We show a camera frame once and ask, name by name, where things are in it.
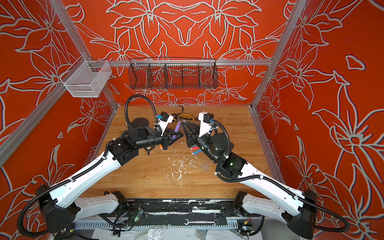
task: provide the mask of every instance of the purple marker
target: purple marker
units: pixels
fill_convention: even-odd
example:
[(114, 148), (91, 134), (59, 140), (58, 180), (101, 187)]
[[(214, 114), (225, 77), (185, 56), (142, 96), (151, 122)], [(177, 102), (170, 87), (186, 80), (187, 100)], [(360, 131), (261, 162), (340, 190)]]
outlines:
[[(180, 124), (181, 124), (181, 121), (179, 120), (179, 122), (177, 123), (176, 127), (175, 127), (175, 132), (178, 132), (179, 131), (179, 128), (180, 128)], [(175, 139), (176, 138), (176, 135), (173, 135), (171, 140)]]

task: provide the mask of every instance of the wooden table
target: wooden table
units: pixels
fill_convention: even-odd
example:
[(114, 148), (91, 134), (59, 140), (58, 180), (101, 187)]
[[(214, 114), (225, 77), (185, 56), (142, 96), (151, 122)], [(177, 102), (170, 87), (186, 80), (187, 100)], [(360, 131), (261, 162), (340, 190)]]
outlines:
[[(156, 111), (158, 114), (161, 111), (179, 113), (181, 107), (157, 106)], [(271, 176), (248, 107), (184, 106), (184, 112), (194, 116), (198, 116), (202, 111), (213, 113), (214, 118), (225, 126), (231, 142), (235, 145), (234, 153)], [(150, 127), (154, 126), (154, 115), (150, 106), (130, 106), (128, 115), (130, 121), (140, 117), (147, 118)], [(176, 122), (168, 125), (172, 129), (175, 126)], [(103, 152), (109, 140), (118, 138), (126, 129), (124, 107), (119, 107), (99, 154)], [(205, 154), (192, 155), (192, 150), (187, 148), (185, 137), (183, 137), (166, 151), (157, 146), (149, 156), (145, 150), (140, 149), (137, 157), (99, 180), (81, 196), (101, 196), (104, 191), (118, 190), (127, 198), (230, 199), (234, 198), (238, 191), (263, 197), (248, 186), (240, 183), (226, 183), (218, 179), (214, 175), (215, 167), (216, 165)]]

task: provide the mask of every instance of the wire basket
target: wire basket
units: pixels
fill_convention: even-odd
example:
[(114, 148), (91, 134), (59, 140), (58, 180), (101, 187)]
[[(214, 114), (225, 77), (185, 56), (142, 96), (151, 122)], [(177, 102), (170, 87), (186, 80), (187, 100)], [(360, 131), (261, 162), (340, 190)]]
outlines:
[(133, 89), (215, 89), (215, 59), (130, 59), (129, 86)]
[(97, 98), (112, 74), (108, 61), (98, 72), (91, 70), (87, 61), (81, 61), (75, 72), (63, 82), (73, 97)]

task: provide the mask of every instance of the wooden tabletop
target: wooden tabletop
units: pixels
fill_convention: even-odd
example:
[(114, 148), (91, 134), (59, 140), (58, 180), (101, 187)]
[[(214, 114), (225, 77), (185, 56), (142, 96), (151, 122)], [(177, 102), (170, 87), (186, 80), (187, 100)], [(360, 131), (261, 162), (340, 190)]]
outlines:
[[(157, 113), (180, 113), (181, 107), (157, 106)], [(254, 167), (271, 176), (263, 150), (257, 137), (249, 109), (246, 106), (184, 106), (184, 113), (198, 116), (206, 111), (214, 114), (228, 131), (235, 147), (233, 152), (246, 159)], [(154, 126), (154, 115), (150, 106), (128, 107), (129, 120), (147, 118)], [(103, 141), (99, 154), (112, 138), (118, 138), (127, 129), (124, 107), (119, 107), (111, 127)], [(176, 122), (168, 125), (174, 129)], [(238, 191), (263, 197), (252, 188), (240, 183), (226, 183), (215, 176), (216, 165), (204, 153), (192, 155), (185, 137), (167, 150), (157, 146), (148, 156), (143, 149), (139, 155), (124, 166), (100, 179), (82, 197), (95, 197), (104, 191), (120, 191), (127, 198), (234, 198)]]

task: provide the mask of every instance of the wrench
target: wrench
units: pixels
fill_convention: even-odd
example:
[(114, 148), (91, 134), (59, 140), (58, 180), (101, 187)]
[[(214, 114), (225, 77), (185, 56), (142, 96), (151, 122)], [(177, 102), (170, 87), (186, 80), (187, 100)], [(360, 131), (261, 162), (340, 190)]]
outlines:
[(186, 218), (185, 220), (187, 221), (186, 223), (184, 223), (185, 225), (188, 225), (190, 223), (213, 223), (215, 225), (218, 224), (218, 220), (217, 219), (215, 219), (213, 221), (189, 221), (189, 219)]

